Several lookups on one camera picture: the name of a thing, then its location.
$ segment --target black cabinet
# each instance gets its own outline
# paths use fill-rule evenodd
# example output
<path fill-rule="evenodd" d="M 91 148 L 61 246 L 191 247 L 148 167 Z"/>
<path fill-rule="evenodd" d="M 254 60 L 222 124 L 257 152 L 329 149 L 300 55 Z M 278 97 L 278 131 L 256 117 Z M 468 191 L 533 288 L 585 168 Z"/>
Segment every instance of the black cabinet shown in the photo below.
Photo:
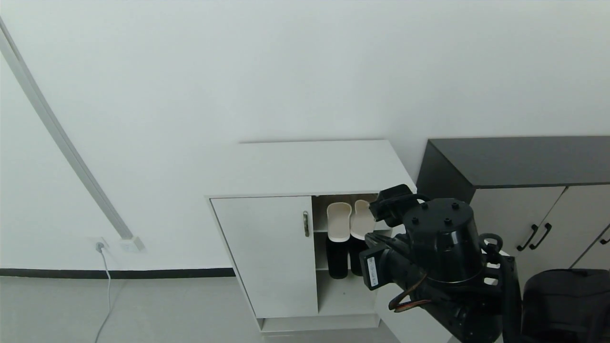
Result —
<path fill-rule="evenodd" d="M 430 139 L 417 189 L 470 203 L 478 231 L 518 256 L 522 280 L 569 268 L 596 244 L 599 258 L 578 267 L 610 268 L 599 243 L 610 223 L 610 137 Z"/>

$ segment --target shoe cabinet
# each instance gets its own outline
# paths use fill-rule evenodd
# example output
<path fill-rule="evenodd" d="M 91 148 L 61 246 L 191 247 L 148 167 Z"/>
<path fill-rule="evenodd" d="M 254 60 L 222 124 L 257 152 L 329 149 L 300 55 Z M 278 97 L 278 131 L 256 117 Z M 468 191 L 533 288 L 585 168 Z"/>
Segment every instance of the shoe cabinet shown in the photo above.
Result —
<path fill-rule="evenodd" d="M 372 201 L 397 184 L 416 191 L 388 141 L 241 144 L 211 155 L 216 174 L 202 181 L 204 199 L 262 332 L 371 328 L 382 319 L 403 342 L 407 332 L 413 338 L 431 330 L 449 340 L 424 310 L 387 310 L 398 287 L 372 292 L 351 272 L 339 280 L 328 275 L 330 203 Z M 404 232 L 384 223 L 375 230 Z"/>

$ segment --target cabinet top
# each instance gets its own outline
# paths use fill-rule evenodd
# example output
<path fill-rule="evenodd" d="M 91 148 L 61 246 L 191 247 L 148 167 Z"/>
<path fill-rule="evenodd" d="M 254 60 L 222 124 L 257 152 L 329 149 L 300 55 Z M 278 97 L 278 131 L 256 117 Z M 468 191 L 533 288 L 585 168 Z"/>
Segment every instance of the cabinet top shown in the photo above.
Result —
<path fill-rule="evenodd" d="M 475 187 L 610 183 L 610 137 L 430 139 Z"/>
<path fill-rule="evenodd" d="M 402 183 L 415 192 L 386 140 L 247 143 L 203 158 L 209 198 L 376 193 Z"/>

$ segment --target open cabinet door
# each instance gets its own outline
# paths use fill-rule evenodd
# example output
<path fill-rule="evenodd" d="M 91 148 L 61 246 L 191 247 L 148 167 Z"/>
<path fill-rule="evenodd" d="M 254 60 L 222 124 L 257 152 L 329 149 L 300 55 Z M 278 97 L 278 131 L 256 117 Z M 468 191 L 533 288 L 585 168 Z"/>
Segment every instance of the open cabinet door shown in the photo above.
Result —
<path fill-rule="evenodd" d="M 400 225 L 392 230 L 392 237 L 404 233 Z M 446 343 L 453 336 L 430 314 L 421 308 L 410 309 L 402 313 L 394 313 L 387 305 L 403 290 L 396 284 L 386 284 L 377 290 L 375 312 L 386 323 L 390 331 L 401 343 Z"/>

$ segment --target label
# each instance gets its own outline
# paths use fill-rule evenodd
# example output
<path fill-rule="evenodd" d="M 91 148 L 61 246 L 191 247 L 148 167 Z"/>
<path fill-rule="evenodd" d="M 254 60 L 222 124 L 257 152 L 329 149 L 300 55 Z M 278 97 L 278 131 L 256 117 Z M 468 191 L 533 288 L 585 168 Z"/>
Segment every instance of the label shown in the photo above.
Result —
<path fill-rule="evenodd" d="M 368 278 L 371 281 L 371 287 L 375 287 L 379 284 L 377 279 L 377 266 L 375 265 L 375 258 L 371 257 L 367 259 L 368 264 Z"/>

